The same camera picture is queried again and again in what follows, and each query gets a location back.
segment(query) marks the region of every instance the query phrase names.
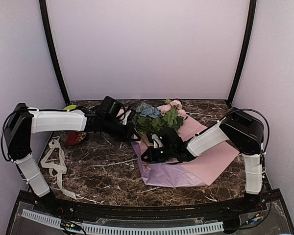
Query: black vertical post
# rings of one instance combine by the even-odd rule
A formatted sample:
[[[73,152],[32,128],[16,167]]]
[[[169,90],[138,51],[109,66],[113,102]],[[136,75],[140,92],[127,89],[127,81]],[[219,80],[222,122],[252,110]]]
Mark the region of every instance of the black vertical post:
[[[245,62],[249,40],[251,36],[251,30],[253,28],[254,16],[256,11],[256,2],[257,0],[250,0],[249,2],[248,17],[247,17],[247,23],[246,23],[246,29],[245,29],[241,54],[240,54],[239,62],[237,64],[236,72],[234,75],[231,91],[227,99],[227,105],[230,107],[232,106],[232,102],[233,102],[237,87],[239,85],[239,81],[242,75],[242,70],[244,67],[244,62]]]
[[[55,52],[55,47],[54,47],[52,33],[51,33],[51,27],[50,27],[50,23],[49,23],[46,0],[39,0],[39,4],[40,4],[41,17],[43,19],[43,25],[44,25],[44,29],[45,29],[46,40],[47,40],[53,68],[55,71],[55,75],[57,77],[63,99],[64,99],[65,103],[68,105],[70,103],[70,98],[68,95],[68,91],[65,87],[65,83],[64,83],[63,76],[62,76],[62,73],[60,70],[57,54]]]

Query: flower bouquet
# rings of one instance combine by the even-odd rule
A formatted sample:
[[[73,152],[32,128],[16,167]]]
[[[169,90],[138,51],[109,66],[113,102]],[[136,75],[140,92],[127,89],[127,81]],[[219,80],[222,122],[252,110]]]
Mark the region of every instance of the flower bouquet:
[[[172,127],[178,132],[187,118],[182,107],[179,100],[170,101],[168,99],[165,105],[159,107],[142,103],[136,109],[136,116],[133,118],[136,131],[140,135],[145,135],[146,133],[158,133],[165,127]]]

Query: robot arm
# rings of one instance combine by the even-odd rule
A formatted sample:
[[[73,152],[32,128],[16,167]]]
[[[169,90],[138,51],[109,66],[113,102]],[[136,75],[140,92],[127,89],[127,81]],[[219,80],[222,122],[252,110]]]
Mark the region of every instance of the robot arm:
[[[245,162],[246,193],[258,194],[262,189],[262,155],[264,126],[255,117],[239,111],[219,120],[216,124],[183,142],[172,128],[161,130],[157,137],[153,136],[151,146],[142,155],[142,161],[148,163],[166,162],[177,159],[179,163],[189,162],[203,152],[231,140],[242,153]]]
[[[52,191],[33,159],[31,134],[44,131],[105,132],[116,141],[140,140],[131,122],[135,110],[124,109],[118,116],[122,108],[124,109],[121,103],[108,96],[98,107],[77,107],[71,111],[39,110],[20,103],[3,127],[8,160],[16,163],[22,178],[39,198],[53,198]]]

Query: pink wrapping paper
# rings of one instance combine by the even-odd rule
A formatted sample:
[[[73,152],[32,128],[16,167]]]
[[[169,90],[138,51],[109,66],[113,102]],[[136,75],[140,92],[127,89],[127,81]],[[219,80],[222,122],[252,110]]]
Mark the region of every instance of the pink wrapping paper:
[[[183,141],[193,137],[207,127],[201,125],[192,117],[184,121],[179,130]],[[199,187],[211,185],[219,175],[229,166],[238,155],[238,151],[227,143],[221,143],[207,150],[195,160],[176,165],[158,163],[147,164],[142,162],[143,154],[150,145],[146,136],[142,141],[133,142],[132,146],[138,156],[138,167],[146,185],[160,187]]]

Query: brown marble surface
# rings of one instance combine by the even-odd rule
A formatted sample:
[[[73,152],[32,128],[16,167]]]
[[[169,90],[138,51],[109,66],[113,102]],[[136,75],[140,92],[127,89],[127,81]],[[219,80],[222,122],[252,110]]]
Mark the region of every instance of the brown marble surface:
[[[121,102],[125,107],[136,107],[142,102],[152,105],[164,103],[163,100]],[[213,124],[227,111],[225,102],[221,100],[183,100],[182,103],[190,116],[206,126]],[[73,104],[91,108],[100,102],[79,101]],[[130,143],[114,142],[106,134],[88,133],[79,145],[66,146],[63,144],[65,132],[57,132],[53,136],[60,136],[66,155],[68,172],[63,175],[63,187],[77,194],[75,201],[114,206],[178,206],[223,201],[244,195],[245,172],[241,156],[237,156],[209,187],[160,188],[144,184]],[[58,151],[54,151],[50,159],[58,164]],[[47,169],[41,168],[41,171],[58,198],[74,200],[62,194],[56,178],[50,177]]]

